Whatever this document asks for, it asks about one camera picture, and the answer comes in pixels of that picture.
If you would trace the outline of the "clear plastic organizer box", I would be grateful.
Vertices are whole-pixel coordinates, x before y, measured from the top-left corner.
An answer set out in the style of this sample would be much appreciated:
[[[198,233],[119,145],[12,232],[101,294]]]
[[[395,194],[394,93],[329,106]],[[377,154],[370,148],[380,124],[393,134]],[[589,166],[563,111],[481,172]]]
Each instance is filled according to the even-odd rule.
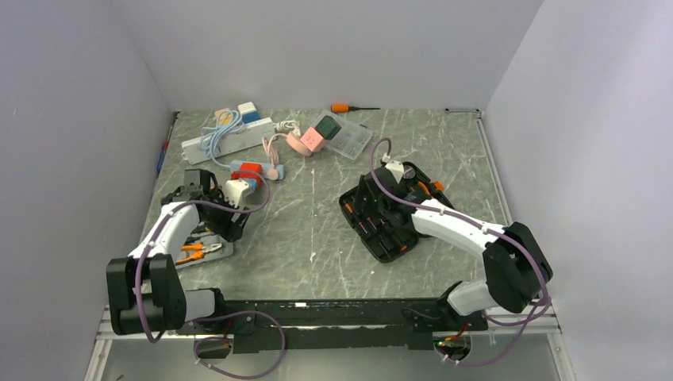
[[[340,130],[331,140],[326,142],[324,148],[350,160],[355,160],[363,152],[373,136],[373,131],[366,126],[328,110],[322,110],[313,124],[316,125],[324,119],[333,121],[340,126]]]

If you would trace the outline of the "white and blue cube adapter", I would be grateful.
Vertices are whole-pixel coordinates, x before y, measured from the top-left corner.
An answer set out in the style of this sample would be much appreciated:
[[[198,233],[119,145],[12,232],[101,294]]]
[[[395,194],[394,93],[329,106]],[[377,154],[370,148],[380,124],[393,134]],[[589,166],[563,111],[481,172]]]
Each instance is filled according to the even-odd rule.
[[[244,124],[252,123],[261,119],[260,113],[253,102],[242,103],[237,106],[237,110]]]

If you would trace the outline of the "pink cube socket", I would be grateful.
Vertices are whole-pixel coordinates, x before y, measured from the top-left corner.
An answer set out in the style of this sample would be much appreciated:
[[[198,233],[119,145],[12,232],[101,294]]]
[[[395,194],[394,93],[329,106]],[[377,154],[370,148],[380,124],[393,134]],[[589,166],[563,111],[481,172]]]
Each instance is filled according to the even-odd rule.
[[[299,141],[308,149],[310,155],[321,151],[327,143],[327,140],[313,126],[302,134]]]

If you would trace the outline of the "grey tool case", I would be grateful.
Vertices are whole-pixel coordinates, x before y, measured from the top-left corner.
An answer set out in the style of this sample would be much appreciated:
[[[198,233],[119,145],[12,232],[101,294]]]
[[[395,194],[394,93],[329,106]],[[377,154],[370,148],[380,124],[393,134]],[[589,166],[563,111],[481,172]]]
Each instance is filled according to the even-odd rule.
[[[192,234],[182,246],[175,266],[177,269],[184,269],[223,260],[234,254],[234,248],[234,243],[226,241],[213,232]]]

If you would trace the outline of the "red cube adapter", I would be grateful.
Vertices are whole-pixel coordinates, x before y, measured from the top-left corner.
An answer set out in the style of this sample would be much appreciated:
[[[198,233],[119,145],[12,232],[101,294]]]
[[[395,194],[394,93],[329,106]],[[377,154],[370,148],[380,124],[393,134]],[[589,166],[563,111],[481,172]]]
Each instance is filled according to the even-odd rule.
[[[231,172],[231,179],[263,179],[263,168],[261,164],[243,162],[239,167]]]

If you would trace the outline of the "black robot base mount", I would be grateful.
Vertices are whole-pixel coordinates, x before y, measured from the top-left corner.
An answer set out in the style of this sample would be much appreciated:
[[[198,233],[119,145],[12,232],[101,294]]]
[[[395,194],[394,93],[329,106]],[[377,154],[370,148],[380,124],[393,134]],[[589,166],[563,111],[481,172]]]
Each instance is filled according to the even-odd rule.
[[[457,333],[483,332],[483,313],[461,317],[436,298],[229,300],[223,321],[199,319],[180,335],[227,334],[236,354],[288,349],[404,347],[431,350]]]

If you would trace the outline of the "black tool case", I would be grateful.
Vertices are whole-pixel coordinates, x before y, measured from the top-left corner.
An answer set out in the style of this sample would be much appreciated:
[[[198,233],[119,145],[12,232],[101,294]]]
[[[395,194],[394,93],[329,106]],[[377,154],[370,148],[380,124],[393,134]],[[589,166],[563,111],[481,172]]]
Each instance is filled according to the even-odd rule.
[[[404,172],[399,182],[384,166],[375,169],[388,191],[413,203],[435,198],[445,206],[453,207],[444,195],[441,183],[432,181],[409,161],[402,165]],[[357,185],[339,197],[338,204],[364,246],[381,263],[398,259],[412,250],[421,238],[427,237],[413,227],[411,215],[416,210],[386,196],[369,173],[361,175]]]

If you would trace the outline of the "dark green cube adapter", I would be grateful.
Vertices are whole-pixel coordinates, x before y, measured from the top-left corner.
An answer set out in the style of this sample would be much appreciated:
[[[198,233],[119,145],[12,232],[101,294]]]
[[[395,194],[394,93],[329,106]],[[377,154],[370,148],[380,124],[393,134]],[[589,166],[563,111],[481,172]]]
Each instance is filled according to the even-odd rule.
[[[341,125],[329,115],[323,116],[314,128],[325,140],[332,140],[342,129]]]

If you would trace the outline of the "light blue power strip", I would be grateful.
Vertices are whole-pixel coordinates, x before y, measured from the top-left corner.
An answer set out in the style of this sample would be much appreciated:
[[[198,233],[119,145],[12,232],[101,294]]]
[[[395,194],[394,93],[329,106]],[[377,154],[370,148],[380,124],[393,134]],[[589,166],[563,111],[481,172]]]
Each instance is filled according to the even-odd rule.
[[[270,164],[270,163],[260,163],[254,161],[245,161],[245,160],[233,160],[229,164],[230,172],[235,171],[240,164],[243,162],[258,163],[262,165],[263,168],[263,177],[271,181],[279,181],[285,179],[285,170],[282,164]]]

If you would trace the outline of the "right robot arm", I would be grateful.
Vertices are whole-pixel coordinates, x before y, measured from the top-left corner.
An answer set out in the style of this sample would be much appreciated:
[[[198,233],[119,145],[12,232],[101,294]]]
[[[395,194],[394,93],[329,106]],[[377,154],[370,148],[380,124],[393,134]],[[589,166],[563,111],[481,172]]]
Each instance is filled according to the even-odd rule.
[[[520,313],[540,298],[552,268],[527,225],[480,221],[455,210],[443,186],[416,166],[384,166],[361,175],[340,196],[340,208],[370,254],[389,263],[434,237],[475,257],[485,271],[481,280],[458,281],[439,298],[437,318],[457,329],[468,315],[492,307]]]

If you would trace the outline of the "white power strip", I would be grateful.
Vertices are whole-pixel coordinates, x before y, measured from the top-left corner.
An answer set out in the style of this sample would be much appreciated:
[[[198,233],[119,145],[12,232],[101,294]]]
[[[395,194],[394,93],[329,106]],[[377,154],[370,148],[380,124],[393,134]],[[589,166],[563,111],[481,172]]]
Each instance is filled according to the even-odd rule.
[[[262,144],[264,137],[275,133],[275,123],[269,118],[243,125],[201,128],[201,135],[181,143],[182,159],[196,165],[253,148]]]

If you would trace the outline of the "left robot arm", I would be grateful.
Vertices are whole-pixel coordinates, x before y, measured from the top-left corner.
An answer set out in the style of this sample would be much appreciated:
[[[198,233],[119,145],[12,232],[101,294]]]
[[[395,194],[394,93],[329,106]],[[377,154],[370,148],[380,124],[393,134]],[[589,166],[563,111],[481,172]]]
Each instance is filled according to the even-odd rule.
[[[250,179],[220,184],[211,171],[185,171],[183,184],[161,198],[160,217],[139,246],[106,266],[110,321],[117,335],[146,333],[157,340],[193,320],[207,333],[226,327],[229,313],[221,291],[185,290],[176,266],[199,226],[226,243],[241,238],[249,217],[241,203],[257,184]]]

